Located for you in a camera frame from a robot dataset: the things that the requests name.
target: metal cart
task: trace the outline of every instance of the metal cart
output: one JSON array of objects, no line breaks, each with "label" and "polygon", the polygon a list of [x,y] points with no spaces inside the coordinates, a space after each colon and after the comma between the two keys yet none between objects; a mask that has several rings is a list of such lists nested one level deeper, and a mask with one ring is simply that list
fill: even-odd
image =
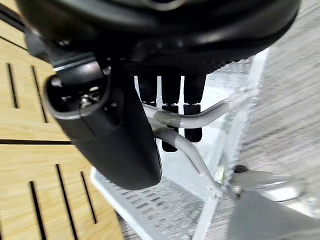
[{"label": "metal cart", "polygon": [[[206,125],[199,143],[175,138],[171,144],[175,144],[178,152],[164,152],[158,144],[163,168],[158,185],[137,191],[122,189],[92,168],[91,181],[95,187],[142,239],[201,240],[207,230],[214,227],[213,216],[222,193],[228,192],[267,56],[268,49],[207,76],[201,110],[208,119],[197,120],[210,121],[210,124],[198,121],[201,126]],[[160,81],[158,77],[157,106],[162,104]],[[183,104],[179,102],[179,112]],[[152,107],[144,108],[156,136],[170,142],[166,132],[170,130],[159,131],[157,127],[159,121],[168,124],[167,113]],[[156,119],[155,112],[162,115]],[[200,159],[195,160],[197,154],[194,155],[193,146],[200,153]]]}]

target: wooden floor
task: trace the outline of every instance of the wooden floor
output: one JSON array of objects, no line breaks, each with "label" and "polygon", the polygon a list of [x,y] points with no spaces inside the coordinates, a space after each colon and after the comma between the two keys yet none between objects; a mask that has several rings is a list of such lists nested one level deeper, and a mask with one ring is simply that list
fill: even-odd
[{"label": "wooden floor", "polygon": [[[17,8],[12,0],[0,3]],[[115,211],[91,185],[89,162],[47,111],[49,64],[0,21],[0,225],[3,239],[123,239]]]}]

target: metal frame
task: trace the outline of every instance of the metal frame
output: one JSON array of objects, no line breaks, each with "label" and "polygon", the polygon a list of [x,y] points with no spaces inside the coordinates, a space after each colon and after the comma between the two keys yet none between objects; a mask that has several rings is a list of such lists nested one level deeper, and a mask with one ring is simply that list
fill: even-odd
[{"label": "metal frame", "polygon": [[[233,128],[237,129],[235,134],[236,136],[233,137],[240,139],[242,129],[246,125],[244,123],[244,118],[248,116],[247,112],[250,109],[249,101],[259,93],[258,83],[265,67],[267,55],[268,50],[265,50],[254,57],[251,63],[250,72],[247,77],[249,86],[246,86],[246,89],[241,89],[243,92],[234,94],[233,96],[218,102],[199,114],[181,115],[149,105],[143,105],[148,121],[152,126],[154,135],[181,150],[187,156],[188,160],[192,163],[197,172],[207,179],[207,190],[209,194],[206,196],[204,205],[198,218],[192,238],[194,240],[204,239],[211,224],[211,220],[216,212],[219,199],[222,196],[222,193],[226,190],[225,184],[226,182],[229,182],[231,178],[233,165],[236,164],[233,159],[236,156],[231,156],[228,152],[225,152],[228,149],[223,148],[222,155],[220,156],[220,163],[225,162],[225,164],[227,164],[226,168],[224,169],[224,171],[226,171],[226,178],[224,179],[224,182],[218,181],[218,179],[215,179],[212,174],[219,169],[219,161],[214,163],[214,170],[211,171],[211,174],[195,146],[168,126],[188,129],[199,128],[214,122],[226,113],[232,112],[233,114],[231,114],[230,117],[232,119],[239,118],[240,120],[240,123],[237,123],[233,126]],[[229,140],[226,139],[226,144],[228,145],[230,145],[230,142],[232,142],[231,139]],[[237,154],[237,146],[231,144],[231,148],[233,149],[232,151],[235,150],[235,153]],[[143,218],[144,216],[142,216],[137,209],[133,209],[132,206],[130,206],[130,203],[125,199],[123,201],[120,200],[121,196],[118,196],[119,193],[117,190],[108,184],[102,185],[101,183],[103,180],[99,180],[97,177],[103,178],[103,176],[97,175],[96,173],[97,171],[95,169],[93,169],[91,172],[93,184],[143,239],[164,239],[164,235],[159,232],[159,230],[155,228],[153,224],[150,225],[150,222],[147,218],[138,219]]]}]

